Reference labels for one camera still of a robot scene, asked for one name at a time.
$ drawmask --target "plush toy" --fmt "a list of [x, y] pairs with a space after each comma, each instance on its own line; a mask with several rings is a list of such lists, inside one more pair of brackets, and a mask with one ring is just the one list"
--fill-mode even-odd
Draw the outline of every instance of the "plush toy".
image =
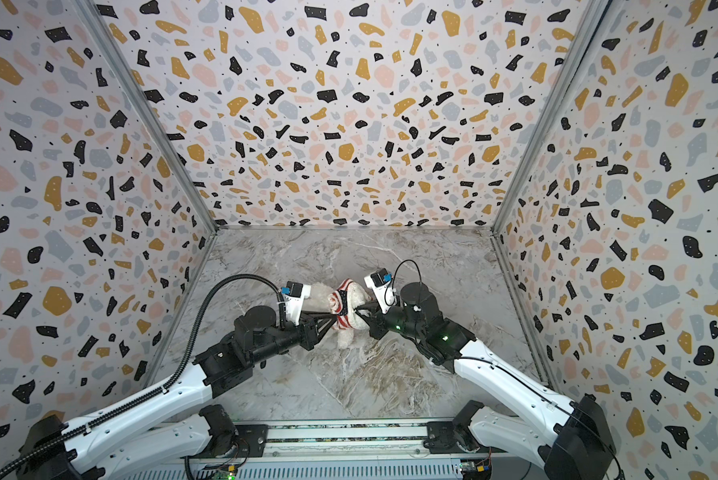
[[354, 339], [354, 330], [370, 328], [354, 309], [371, 300], [372, 297], [364, 288], [350, 279], [341, 283], [337, 290], [324, 283], [314, 283], [311, 285], [311, 296], [303, 304], [303, 310], [336, 314], [337, 322], [332, 328], [337, 330], [337, 347], [346, 349]]

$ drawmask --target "stuffed animal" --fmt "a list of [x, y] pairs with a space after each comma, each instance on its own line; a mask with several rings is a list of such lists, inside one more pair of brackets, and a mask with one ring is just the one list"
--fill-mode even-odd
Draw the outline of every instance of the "stuffed animal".
[[341, 283], [337, 290], [324, 283], [314, 283], [311, 285], [311, 296], [303, 304], [303, 310], [337, 315], [337, 322], [332, 326], [333, 330], [337, 330], [337, 347], [346, 349], [354, 339], [354, 330], [370, 328], [354, 309], [371, 300], [372, 297], [364, 288], [351, 279]]

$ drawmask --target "patterned wallpaper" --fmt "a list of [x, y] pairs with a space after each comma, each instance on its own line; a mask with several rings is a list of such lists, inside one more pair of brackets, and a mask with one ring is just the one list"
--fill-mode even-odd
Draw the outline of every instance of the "patterned wallpaper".
[[628, 478], [718, 480], [718, 0], [615, 2], [498, 232]]
[[0, 466], [141, 387], [208, 237], [70, 6], [0, 2]]
[[220, 225], [492, 225], [586, 1], [100, 0]]

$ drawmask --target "robotic arm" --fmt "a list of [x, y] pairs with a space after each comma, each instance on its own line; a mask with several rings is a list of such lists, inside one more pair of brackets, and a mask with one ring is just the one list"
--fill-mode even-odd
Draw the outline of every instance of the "robotic arm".
[[[195, 331], [209, 299], [231, 278], [205, 299]], [[481, 386], [519, 416], [504, 416], [471, 401], [452, 420], [450, 437], [430, 436], [423, 447], [436, 452], [457, 446], [475, 452], [482, 446], [495, 446], [544, 468], [551, 480], [604, 477], [617, 458], [599, 405], [588, 397], [577, 404], [500, 360], [469, 330], [444, 317], [424, 283], [408, 284], [397, 295], [391, 281], [385, 269], [365, 278], [376, 300], [355, 311], [369, 325], [370, 335], [379, 340], [389, 331], [399, 333], [433, 364]], [[145, 394], [65, 424], [55, 416], [37, 422], [20, 449], [23, 456], [3, 467], [0, 478], [14, 469], [19, 480], [123, 478], [170, 458], [218, 457], [234, 449], [249, 455], [251, 447], [240, 444], [238, 428], [217, 405], [206, 406], [172, 426], [154, 427], [251, 378], [256, 364], [263, 368], [266, 360], [296, 346], [313, 350], [337, 321], [330, 313], [302, 311], [303, 300], [310, 294], [308, 285], [289, 282], [281, 293], [275, 291], [278, 324], [272, 308], [252, 307], [234, 321], [234, 331], [188, 365], [192, 334], [177, 375]]]

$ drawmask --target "gray marble surface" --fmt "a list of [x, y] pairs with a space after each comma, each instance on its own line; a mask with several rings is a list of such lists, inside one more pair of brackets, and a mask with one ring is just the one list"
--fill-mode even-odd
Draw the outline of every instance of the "gray marble surface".
[[[177, 367], [201, 302], [226, 276], [249, 273], [277, 285], [294, 280], [333, 287], [352, 278], [363, 285], [366, 274], [379, 267], [393, 271], [406, 258], [420, 265], [445, 316], [537, 378], [487, 231], [252, 229], [220, 231], [156, 378]], [[414, 265], [404, 264], [398, 286], [413, 281]], [[265, 285], [240, 280], [224, 287], [205, 314], [194, 354], [218, 342], [255, 305], [275, 307]], [[429, 364], [400, 336], [390, 332], [377, 341], [357, 331], [349, 350], [339, 350], [330, 332], [310, 352], [298, 347], [268, 360], [265, 369], [256, 367], [251, 379], [214, 402], [234, 419], [274, 420], [448, 417], [469, 399], [497, 406], [472, 383]]]

